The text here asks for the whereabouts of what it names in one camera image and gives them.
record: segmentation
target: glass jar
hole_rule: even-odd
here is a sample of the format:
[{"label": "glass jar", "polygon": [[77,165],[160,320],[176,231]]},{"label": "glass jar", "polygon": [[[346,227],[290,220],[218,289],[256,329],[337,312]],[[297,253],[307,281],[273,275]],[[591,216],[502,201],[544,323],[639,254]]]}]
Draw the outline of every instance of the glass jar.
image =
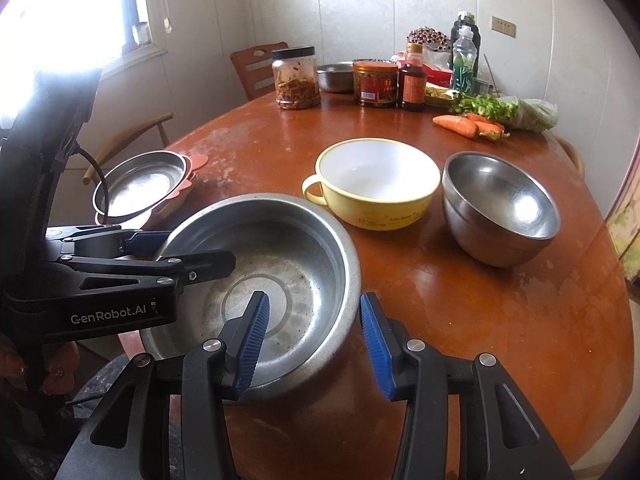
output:
[{"label": "glass jar", "polygon": [[353,96],[360,106],[392,108],[398,96],[398,65],[381,61],[353,63]]},{"label": "glass jar", "polygon": [[316,48],[281,48],[271,53],[276,102],[285,110],[302,110],[320,104]]}]

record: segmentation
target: metal plate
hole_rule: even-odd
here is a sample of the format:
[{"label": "metal plate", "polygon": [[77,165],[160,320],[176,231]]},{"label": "metal plate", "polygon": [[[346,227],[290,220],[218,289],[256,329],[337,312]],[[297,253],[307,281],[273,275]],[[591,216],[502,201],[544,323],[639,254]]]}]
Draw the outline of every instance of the metal plate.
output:
[{"label": "metal plate", "polygon": [[442,97],[433,97],[430,95],[424,96],[424,103],[427,106],[433,106],[436,108],[449,108],[451,106],[451,99],[443,99]]},{"label": "metal plate", "polygon": [[[182,156],[166,151],[143,153],[113,168],[105,175],[110,223],[134,218],[162,202],[181,183],[186,170]],[[95,188],[94,209],[104,214],[101,184]]]},{"label": "metal plate", "polygon": [[358,310],[360,263],[340,222],[302,199],[243,195],[214,204],[178,227],[159,254],[228,249],[236,270],[186,286],[178,320],[140,331],[158,359],[183,354],[240,316],[254,290],[269,295],[270,320],[242,402],[282,394],[320,370],[346,338]]}]

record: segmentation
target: soy sauce bottle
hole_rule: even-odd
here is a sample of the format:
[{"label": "soy sauce bottle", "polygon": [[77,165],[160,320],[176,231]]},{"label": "soy sauce bottle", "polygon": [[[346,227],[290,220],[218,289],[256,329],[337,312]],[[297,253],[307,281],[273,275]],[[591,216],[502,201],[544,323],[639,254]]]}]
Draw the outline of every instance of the soy sauce bottle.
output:
[{"label": "soy sauce bottle", "polygon": [[407,43],[404,62],[398,72],[398,108],[411,112],[424,110],[427,73],[422,68],[422,45]]}]

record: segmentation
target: water bottle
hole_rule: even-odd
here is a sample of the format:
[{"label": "water bottle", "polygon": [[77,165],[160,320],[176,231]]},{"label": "water bottle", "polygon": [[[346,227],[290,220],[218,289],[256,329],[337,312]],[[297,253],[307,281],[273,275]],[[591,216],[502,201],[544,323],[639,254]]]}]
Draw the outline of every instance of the water bottle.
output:
[{"label": "water bottle", "polygon": [[451,74],[451,88],[464,93],[471,93],[474,81],[474,65],[478,50],[473,43],[474,33],[471,27],[463,25],[460,37],[453,44],[453,74]]},{"label": "water bottle", "polygon": [[[476,17],[472,12],[468,12],[468,10],[461,10],[458,13],[458,19],[453,24],[453,28],[451,29],[451,44],[453,45],[458,38],[460,37],[460,28],[463,25],[468,25],[471,27],[473,31],[474,38],[473,42],[478,50],[478,56],[476,57],[476,64],[474,65],[474,77],[478,77],[478,57],[480,56],[480,31],[478,30],[478,26],[476,25]],[[453,70],[453,51],[449,55],[449,60],[447,61],[447,67],[450,70]]]}]

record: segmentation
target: plastic bottle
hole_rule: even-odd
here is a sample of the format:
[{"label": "plastic bottle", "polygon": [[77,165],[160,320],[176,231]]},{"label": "plastic bottle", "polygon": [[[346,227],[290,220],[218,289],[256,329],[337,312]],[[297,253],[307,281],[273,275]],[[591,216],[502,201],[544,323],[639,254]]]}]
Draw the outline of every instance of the plastic bottle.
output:
[{"label": "plastic bottle", "polygon": [[453,44],[453,74],[451,75],[451,88],[470,93],[474,82],[474,64],[478,57],[478,50],[473,44],[474,33],[471,27],[463,25],[460,28],[460,37]]},{"label": "plastic bottle", "polygon": [[424,86],[427,73],[422,67],[422,45],[407,43],[404,61],[398,72],[398,108],[412,112],[424,110]]},{"label": "plastic bottle", "polygon": [[[454,44],[460,34],[460,29],[466,25],[467,27],[471,27],[471,30],[474,32],[474,45],[478,50],[478,54],[476,56],[476,63],[474,65],[474,77],[478,77],[478,59],[480,57],[480,31],[478,30],[478,26],[476,25],[476,17],[472,12],[468,12],[468,10],[461,10],[458,13],[458,19],[453,23],[453,28],[451,29],[451,44]],[[447,66],[450,70],[453,70],[453,51],[451,51],[451,55],[449,56],[449,62]]]}]

